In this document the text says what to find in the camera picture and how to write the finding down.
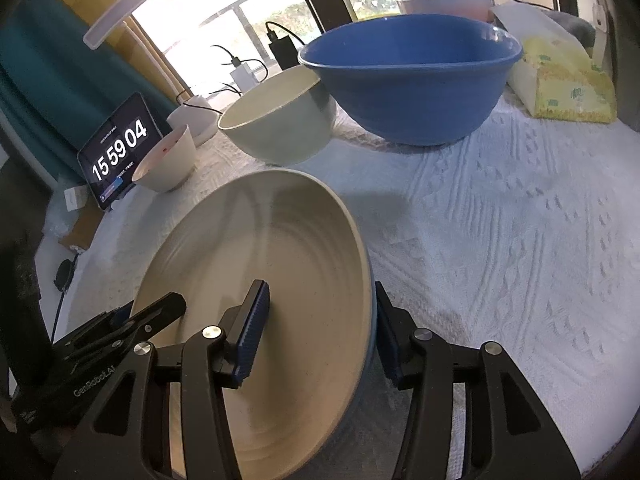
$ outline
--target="white textured tablecloth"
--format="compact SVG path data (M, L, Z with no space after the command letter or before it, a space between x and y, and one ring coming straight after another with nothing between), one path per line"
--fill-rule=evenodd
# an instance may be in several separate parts
M344 113L336 137L295 167L345 201L395 306L449 342L500 342L590 468L640 404L640 135L620 122L534 120L507 89L452 146L391 144ZM68 328L131 300L193 206L262 168L217 134L179 190L132 190L78 259ZM390 478L410 398L377 357L363 380L342 431L295 478ZM450 478L460 474L463 388L454 403Z

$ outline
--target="beige ceramic plate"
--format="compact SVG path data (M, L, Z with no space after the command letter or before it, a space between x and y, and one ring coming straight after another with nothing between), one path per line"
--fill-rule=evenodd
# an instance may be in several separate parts
M240 390L225 390L225 403L242 477L270 480L318 452L347 410L365 365L370 270L341 200L319 180L291 170L226 184L160 247L133 312L180 292L186 314L153 342L185 341L240 304L255 278L270 285L271 311L252 374ZM172 397L172 463L184 474L178 399Z

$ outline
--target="blue gripper pad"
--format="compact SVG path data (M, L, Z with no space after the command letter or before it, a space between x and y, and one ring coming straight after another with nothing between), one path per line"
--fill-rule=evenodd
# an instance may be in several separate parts
M254 280L226 340L225 359L234 364L231 375L238 384L249 376L254 366L270 303L268 283Z
M402 377L400 348L396 341L396 335L391 325L388 311L381 304L385 299L388 301L388 297L386 296L384 289L380 291L377 286L376 295L378 297L378 328L376 330L376 346L378 347L378 355L380 356L380 362L382 363L382 368L385 371L386 377L391 380L394 386L398 387L399 381Z

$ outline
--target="white device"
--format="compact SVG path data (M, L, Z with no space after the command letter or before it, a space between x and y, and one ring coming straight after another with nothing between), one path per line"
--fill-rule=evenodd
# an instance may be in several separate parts
M259 81L255 78L254 71L249 68L247 62L236 67L231 73L238 88L242 93L248 92L251 88L258 86Z
M65 189L65 202L67 211L82 209L89 199L89 186L76 186Z
M219 115L207 100L201 95L195 95L171 112L166 121L174 130L186 124L197 148L217 132L218 118Z

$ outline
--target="white bowl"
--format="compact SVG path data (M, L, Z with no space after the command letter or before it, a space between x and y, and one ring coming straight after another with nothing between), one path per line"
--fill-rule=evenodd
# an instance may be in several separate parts
M132 182L158 193L171 191L190 176L196 163L196 147L186 125L164 136L145 155Z
M335 101L315 72L298 65L244 94L218 128L245 153L270 164L295 164L331 139Z
M367 250L340 198L293 170L220 187L162 244L132 314L169 291L182 294L183 318L152 338L156 346L175 344L217 324L254 278L269 283L269 319L251 376L224 396L242 478L274 480L308 462L333 434L372 353ZM184 474L178 413L174 405L172 466Z

